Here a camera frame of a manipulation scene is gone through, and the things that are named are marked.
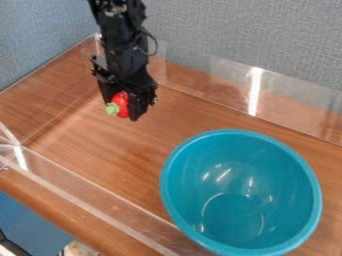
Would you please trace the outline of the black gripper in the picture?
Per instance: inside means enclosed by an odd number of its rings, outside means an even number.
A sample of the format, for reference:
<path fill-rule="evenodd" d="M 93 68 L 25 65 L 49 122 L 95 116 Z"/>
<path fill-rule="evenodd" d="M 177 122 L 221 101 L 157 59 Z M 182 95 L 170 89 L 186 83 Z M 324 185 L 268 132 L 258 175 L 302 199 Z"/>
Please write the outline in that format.
<path fill-rule="evenodd" d="M 142 67 L 134 74 L 122 78 L 109 71 L 107 60 L 102 55 L 90 57 L 93 63 L 93 75 L 99 84 L 105 104 L 109 104 L 115 94 L 121 91 L 129 93 L 129 114 L 130 120 L 138 121 L 149 110 L 149 106 L 158 101 L 157 81 L 147 72 L 147 68 Z"/>

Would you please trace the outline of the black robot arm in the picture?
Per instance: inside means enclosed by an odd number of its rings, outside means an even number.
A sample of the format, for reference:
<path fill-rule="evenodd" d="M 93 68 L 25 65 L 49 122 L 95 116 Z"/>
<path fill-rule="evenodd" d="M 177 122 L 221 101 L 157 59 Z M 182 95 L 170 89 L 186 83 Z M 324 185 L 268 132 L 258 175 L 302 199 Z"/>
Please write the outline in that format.
<path fill-rule="evenodd" d="M 94 55 L 93 75 L 110 115 L 138 121 L 158 102 L 158 83 L 147 66 L 149 39 L 155 37 L 143 27 L 146 5 L 142 0 L 87 0 L 101 28 L 103 54 Z"/>

